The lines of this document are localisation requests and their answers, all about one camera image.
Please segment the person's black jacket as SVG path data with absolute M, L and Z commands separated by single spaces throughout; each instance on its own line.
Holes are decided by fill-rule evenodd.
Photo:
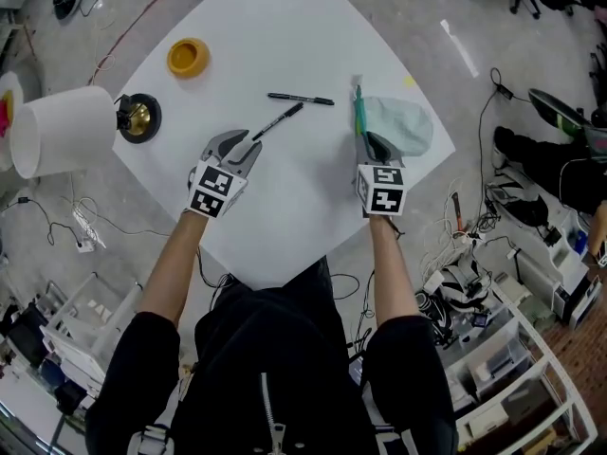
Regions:
M 226 290 L 198 321 L 198 361 L 168 434 L 175 455 L 455 455 L 457 430 L 430 322 L 377 327 L 362 376 L 370 413 L 349 372 L 341 318 L 325 261 L 284 287 Z M 138 312 L 122 335 L 101 393 L 86 415 L 89 455 L 126 455 L 166 410 L 178 383 L 176 327 Z

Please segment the red-handled hammer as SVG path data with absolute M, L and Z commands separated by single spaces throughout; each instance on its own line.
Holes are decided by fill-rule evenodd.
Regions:
M 466 229 L 464 227 L 463 218 L 462 218 L 462 214 L 461 214 L 461 205 L 460 205 L 460 201 L 459 201 L 459 193 L 457 191 L 455 191 L 451 195 L 451 201 L 452 201 L 453 207 L 454 207 L 454 213 L 455 213 L 457 231 L 458 232 L 465 232 Z

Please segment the white cabinet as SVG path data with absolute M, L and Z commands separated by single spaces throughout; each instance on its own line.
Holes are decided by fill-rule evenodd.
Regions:
M 589 276 L 583 259 L 588 234 L 578 215 L 560 204 L 549 204 L 546 224 L 511 230 L 520 249 L 518 275 L 527 289 L 574 330 L 598 300 L 601 280 Z

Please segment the black power adapter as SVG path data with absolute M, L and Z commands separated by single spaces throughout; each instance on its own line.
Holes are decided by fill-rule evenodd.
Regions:
M 498 94 L 502 95 L 507 100 L 512 100 L 514 98 L 513 92 L 503 85 L 502 74 L 497 67 L 492 67 L 490 69 L 490 79 Z

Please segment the black oval tray green stripe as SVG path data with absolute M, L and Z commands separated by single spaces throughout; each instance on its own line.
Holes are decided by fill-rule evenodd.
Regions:
M 571 137 L 591 125 L 582 113 L 547 92 L 529 88 L 528 96 L 544 121 Z

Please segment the light green pencil pouch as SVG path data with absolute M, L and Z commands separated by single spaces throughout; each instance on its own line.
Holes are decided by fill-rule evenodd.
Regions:
M 432 145 L 430 114 L 419 104 L 395 98 L 362 95 L 362 76 L 352 78 L 354 130 L 372 132 L 390 141 L 402 156 L 422 156 Z

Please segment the person's left forearm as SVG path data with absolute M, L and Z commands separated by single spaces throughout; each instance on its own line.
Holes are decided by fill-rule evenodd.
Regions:
M 178 326 L 193 274 L 193 262 L 208 218 L 184 211 L 143 288 L 139 312 L 156 314 Z

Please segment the low white furniture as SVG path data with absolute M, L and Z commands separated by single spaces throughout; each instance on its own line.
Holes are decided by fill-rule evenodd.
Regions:
M 95 286 L 112 289 L 98 273 L 90 273 L 47 324 L 40 327 L 43 344 L 59 357 L 63 373 L 93 399 L 101 391 L 114 349 L 142 294 L 142 285 L 134 282 L 116 310 L 93 320 L 82 315 L 77 303 Z

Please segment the black pen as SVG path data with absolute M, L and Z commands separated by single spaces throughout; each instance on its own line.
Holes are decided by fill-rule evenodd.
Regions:
M 305 96 L 291 95 L 291 94 L 284 94 L 284 93 L 267 93 L 267 96 L 270 99 L 274 99 L 274 100 L 290 100 L 290 101 L 296 101 L 296 102 L 314 103 L 314 104 L 325 105 L 325 106 L 334 106 L 335 105 L 335 102 L 333 100 L 330 100 L 327 98 L 322 98 L 322 97 L 305 97 Z
M 275 127 L 276 125 L 278 125 L 280 122 L 282 122 L 283 120 L 292 117 L 293 115 L 295 115 L 296 113 L 298 113 L 300 110 L 302 110 L 304 107 L 304 104 L 302 102 L 298 102 L 297 104 L 293 105 L 292 107 L 290 107 L 287 111 L 285 111 L 284 113 L 282 113 L 280 116 L 278 116 L 276 119 L 274 119 L 271 123 L 269 123 L 268 125 L 266 125 L 264 128 L 262 128 L 253 138 L 253 141 L 259 140 L 265 133 L 267 133 L 270 129 L 272 129 L 273 127 Z

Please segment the white black-striped helmet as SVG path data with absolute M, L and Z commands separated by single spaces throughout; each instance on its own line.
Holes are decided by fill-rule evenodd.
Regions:
M 440 296 L 453 310 L 471 313 L 485 309 L 491 277 L 471 255 L 461 256 L 439 273 L 443 277 L 438 288 Z

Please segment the white and black helmet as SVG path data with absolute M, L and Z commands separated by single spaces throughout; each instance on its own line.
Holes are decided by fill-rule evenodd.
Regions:
M 512 218 L 530 228 L 548 225 L 548 206 L 536 184 L 526 175 L 510 168 L 502 169 L 488 186 L 493 201 Z

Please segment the orange bowl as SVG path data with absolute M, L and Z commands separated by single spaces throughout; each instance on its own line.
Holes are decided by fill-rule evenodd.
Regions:
M 208 66 L 211 53 L 208 46 L 197 38 L 184 38 L 175 42 L 167 55 L 167 65 L 179 79 L 200 75 Z

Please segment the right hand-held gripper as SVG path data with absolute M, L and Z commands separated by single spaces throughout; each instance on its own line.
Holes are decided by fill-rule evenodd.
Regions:
M 407 195 L 402 153 L 373 132 L 356 134 L 355 192 L 367 215 L 400 216 Z

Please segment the person's right forearm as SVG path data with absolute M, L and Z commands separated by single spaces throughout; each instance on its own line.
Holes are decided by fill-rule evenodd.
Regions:
M 393 224 L 369 217 L 374 251 L 374 303 L 377 327 L 390 319 L 420 314 L 409 272 Z

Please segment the white shelf unit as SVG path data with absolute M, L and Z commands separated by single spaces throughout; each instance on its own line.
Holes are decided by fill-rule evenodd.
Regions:
M 582 455 L 598 437 L 572 379 L 521 309 L 530 297 L 502 273 L 484 318 L 452 319 L 455 341 L 439 354 L 457 455 Z

